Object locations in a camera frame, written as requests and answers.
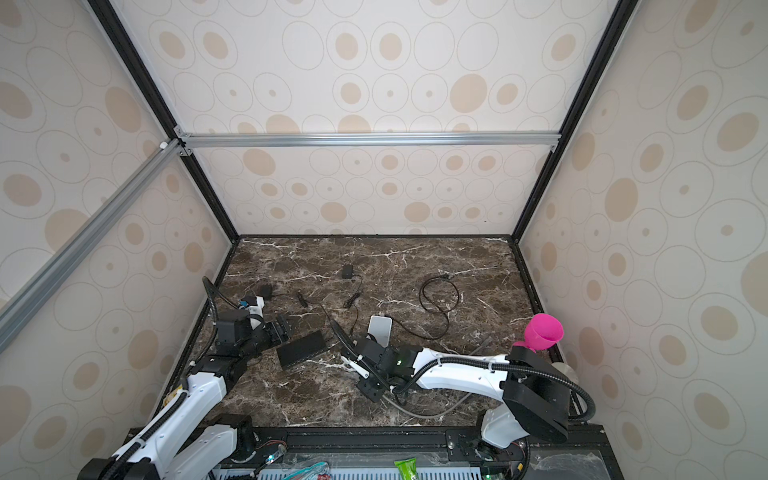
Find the black network switch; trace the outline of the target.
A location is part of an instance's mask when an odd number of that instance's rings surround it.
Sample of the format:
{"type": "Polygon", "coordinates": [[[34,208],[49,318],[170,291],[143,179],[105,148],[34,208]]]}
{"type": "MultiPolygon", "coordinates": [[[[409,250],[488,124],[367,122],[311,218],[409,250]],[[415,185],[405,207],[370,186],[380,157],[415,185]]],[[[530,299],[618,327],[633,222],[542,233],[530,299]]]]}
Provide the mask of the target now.
{"type": "Polygon", "coordinates": [[[328,344],[320,330],[301,338],[294,339],[277,348],[278,361],[284,371],[312,359],[328,349],[328,344]]]}

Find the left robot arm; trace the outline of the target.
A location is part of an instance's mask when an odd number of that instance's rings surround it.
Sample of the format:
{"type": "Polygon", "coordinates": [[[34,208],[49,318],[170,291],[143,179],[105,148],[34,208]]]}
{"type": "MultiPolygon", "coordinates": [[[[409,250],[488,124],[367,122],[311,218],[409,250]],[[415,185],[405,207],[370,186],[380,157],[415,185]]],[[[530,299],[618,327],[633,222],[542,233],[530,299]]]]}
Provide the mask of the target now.
{"type": "Polygon", "coordinates": [[[167,404],[108,458],[91,459],[79,479],[212,478],[224,460],[247,463],[259,449],[249,417],[223,414],[195,435],[201,421],[233,389],[248,363],[290,339],[285,321],[264,318],[269,289],[235,303],[203,279],[214,332],[167,404]]]}

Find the black power adapter with cable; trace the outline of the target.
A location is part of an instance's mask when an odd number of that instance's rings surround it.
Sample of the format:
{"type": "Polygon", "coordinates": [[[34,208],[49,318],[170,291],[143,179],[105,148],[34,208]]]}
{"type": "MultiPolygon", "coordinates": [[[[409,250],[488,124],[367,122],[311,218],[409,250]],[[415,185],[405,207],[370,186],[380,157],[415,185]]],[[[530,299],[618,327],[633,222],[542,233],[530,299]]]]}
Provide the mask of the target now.
{"type": "Polygon", "coordinates": [[[329,315],[339,304],[333,288],[272,285],[272,296],[265,300],[263,317],[282,319],[294,338],[319,331],[326,340],[333,338],[329,315]]]}

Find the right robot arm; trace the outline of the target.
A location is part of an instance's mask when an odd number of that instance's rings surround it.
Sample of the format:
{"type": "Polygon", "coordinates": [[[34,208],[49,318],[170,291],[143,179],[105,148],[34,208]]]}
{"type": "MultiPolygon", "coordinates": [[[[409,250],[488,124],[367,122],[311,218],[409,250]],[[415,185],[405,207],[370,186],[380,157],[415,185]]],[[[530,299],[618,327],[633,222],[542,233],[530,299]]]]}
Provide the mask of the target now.
{"type": "Polygon", "coordinates": [[[585,389],[522,346],[479,357],[383,347],[369,338],[342,336],[340,344],[345,362],[361,376],[357,388],[374,402],[386,392],[403,400],[415,390],[455,390],[498,401],[483,416],[481,441],[499,449],[528,436],[564,443],[570,425],[596,414],[585,389]]]}

